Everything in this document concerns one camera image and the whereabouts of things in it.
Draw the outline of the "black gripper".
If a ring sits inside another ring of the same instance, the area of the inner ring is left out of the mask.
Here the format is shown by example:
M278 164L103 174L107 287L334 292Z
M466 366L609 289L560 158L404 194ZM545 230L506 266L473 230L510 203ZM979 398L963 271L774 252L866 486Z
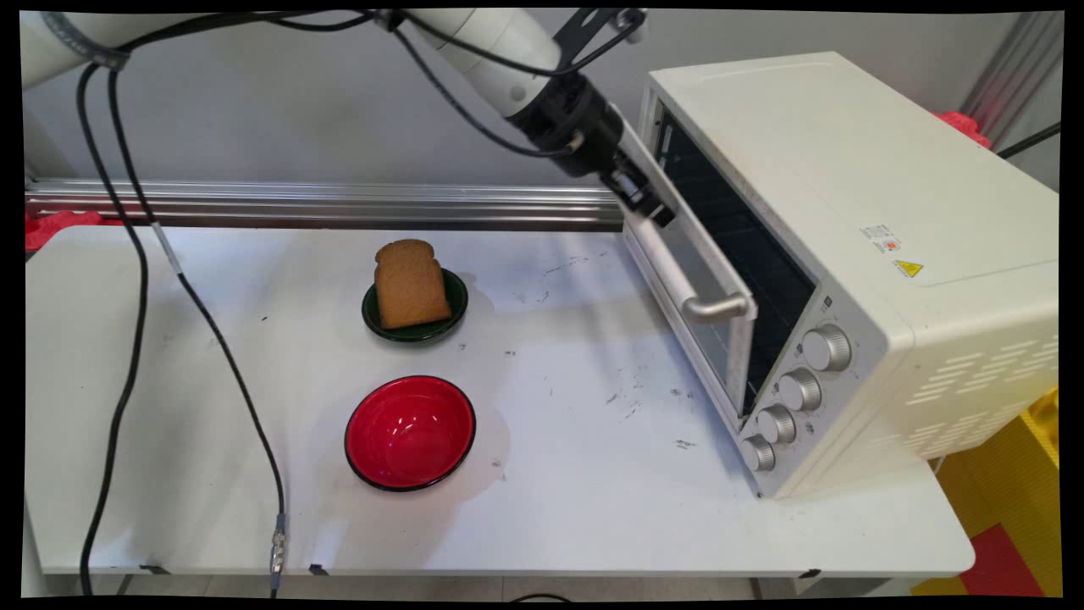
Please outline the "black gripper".
M507 117L542 152L560 152L553 161L567 176L599 176L628 213L664 229L675 219L666 191L620 150L624 120L601 90L580 73L555 77L525 108Z

